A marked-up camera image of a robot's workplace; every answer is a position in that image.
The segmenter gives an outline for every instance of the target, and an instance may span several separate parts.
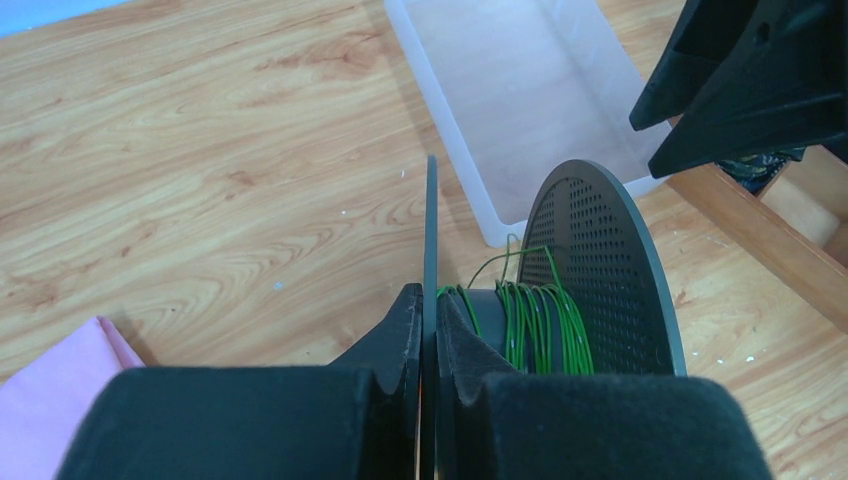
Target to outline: wooden strip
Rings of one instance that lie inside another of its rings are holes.
[[[837,328],[848,332],[844,266],[715,165],[679,173],[668,183]]]

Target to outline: white translucent container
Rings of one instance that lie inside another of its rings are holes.
[[[634,132],[639,72],[593,0],[385,0],[490,246],[523,236],[542,182],[593,160],[634,197],[671,127]]]

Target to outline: wood grain surface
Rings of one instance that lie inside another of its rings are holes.
[[[680,0],[602,0],[643,75]],[[93,315],[150,364],[325,363],[485,247],[375,0],[137,0],[0,39],[0,379]],[[639,200],[691,374],[784,478],[848,478],[848,340],[668,187]],[[491,279],[495,272],[484,277]]]

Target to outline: pink cloth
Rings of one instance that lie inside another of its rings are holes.
[[[50,479],[97,395],[144,363],[105,318],[92,318],[0,388],[0,479]]]

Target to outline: coiled green wire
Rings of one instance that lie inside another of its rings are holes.
[[[583,326],[583,317],[580,315],[577,304],[574,303],[574,300],[562,286],[550,248],[543,246],[510,252],[509,242],[513,238],[516,241],[518,240],[517,236],[510,234],[507,237],[506,253],[492,257],[483,263],[471,277],[471,281],[468,282],[468,287],[466,287],[470,289],[480,272],[490,263],[500,258],[505,259],[501,278],[495,281],[495,294],[503,304],[506,317],[504,358],[515,368],[525,373],[553,373],[553,329],[547,298],[554,306],[559,318],[562,371],[574,375],[594,373],[595,366],[592,362],[589,339]],[[540,251],[544,251],[548,258],[555,284],[536,286],[506,280],[506,271],[511,256]],[[474,332],[478,336],[481,335],[480,321],[465,289],[461,285],[446,285],[438,291],[439,296],[445,294],[458,295],[462,299],[471,317]],[[525,351],[528,343],[531,348],[530,352]],[[527,362],[530,356],[533,359],[532,369]]]

